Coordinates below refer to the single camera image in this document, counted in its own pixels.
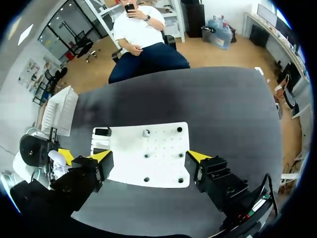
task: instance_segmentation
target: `hole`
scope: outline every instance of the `hole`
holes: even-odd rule
[[[229,187],[229,188],[227,189],[227,191],[228,191],[229,193],[232,193],[232,192],[234,192],[234,188],[233,188],[233,187]]]

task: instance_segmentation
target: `dark tabletop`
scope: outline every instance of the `dark tabletop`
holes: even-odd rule
[[[206,67],[145,75],[79,95],[70,137],[61,146],[90,155],[94,127],[185,121],[190,149],[220,155],[228,167],[258,187],[270,173],[278,190],[282,171],[281,125],[263,76],[254,69]],[[73,217],[126,235],[218,232],[225,216],[205,193],[106,181]]]

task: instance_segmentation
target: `white pegboard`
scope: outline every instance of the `white pegboard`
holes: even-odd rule
[[[185,169],[186,151],[189,150],[187,123],[111,127],[111,136],[95,135],[96,129],[91,154],[94,148],[113,152],[114,168],[109,180],[162,188],[189,185],[189,173]],[[150,131],[148,137],[144,136],[145,130]]]

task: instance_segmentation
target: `computer monitor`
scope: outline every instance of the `computer monitor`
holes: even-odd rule
[[[303,52],[303,50],[302,50],[302,47],[299,47],[297,53],[298,53],[299,57],[302,59],[302,61],[303,61],[304,63],[306,63],[305,55],[304,55],[304,52]]]
[[[296,45],[295,51],[299,48],[299,40],[295,32],[286,24],[282,19],[277,18],[276,27],[275,27],[287,40],[294,46]]]
[[[276,26],[277,16],[272,11],[262,6],[261,4],[258,5],[257,14],[260,17],[262,17],[264,20],[266,20],[272,26],[274,27]]]

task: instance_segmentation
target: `smartphone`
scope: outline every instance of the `smartphone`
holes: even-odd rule
[[[134,10],[134,5],[133,4],[127,4],[126,6],[124,6],[125,11],[128,13],[129,10]]]

